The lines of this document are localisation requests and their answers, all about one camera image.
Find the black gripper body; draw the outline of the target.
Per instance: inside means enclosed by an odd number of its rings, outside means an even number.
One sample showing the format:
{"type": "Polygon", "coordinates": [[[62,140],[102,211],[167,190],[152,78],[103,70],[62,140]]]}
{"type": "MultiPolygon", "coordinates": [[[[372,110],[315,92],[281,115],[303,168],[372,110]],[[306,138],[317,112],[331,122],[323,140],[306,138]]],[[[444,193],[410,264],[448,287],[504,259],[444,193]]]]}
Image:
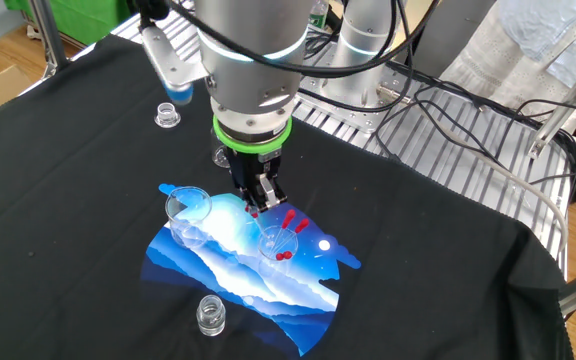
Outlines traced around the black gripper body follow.
{"type": "Polygon", "coordinates": [[[258,176],[267,173],[278,177],[281,164],[281,149],[266,154],[248,154],[226,148],[226,157],[235,186],[250,192],[254,201],[260,201],[258,176]]]}

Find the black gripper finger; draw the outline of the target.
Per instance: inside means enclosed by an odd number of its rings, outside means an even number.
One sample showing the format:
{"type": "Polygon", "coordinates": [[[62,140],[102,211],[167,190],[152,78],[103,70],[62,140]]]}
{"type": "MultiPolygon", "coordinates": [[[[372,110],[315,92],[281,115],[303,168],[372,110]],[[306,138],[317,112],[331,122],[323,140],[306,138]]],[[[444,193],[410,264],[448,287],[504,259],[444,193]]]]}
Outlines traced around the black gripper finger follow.
{"type": "Polygon", "coordinates": [[[267,173],[258,176],[260,186],[259,194],[261,200],[258,202],[258,208],[261,212],[271,210],[287,201],[287,196],[281,188],[277,177],[272,177],[267,173]]]}
{"type": "Polygon", "coordinates": [[[251,196],[250,192],[246,189],[240,190],[241,199],[245,203],[244,211],[251,216],[258,215],[258,208],[254,202],[254,198],[251,196]]]}

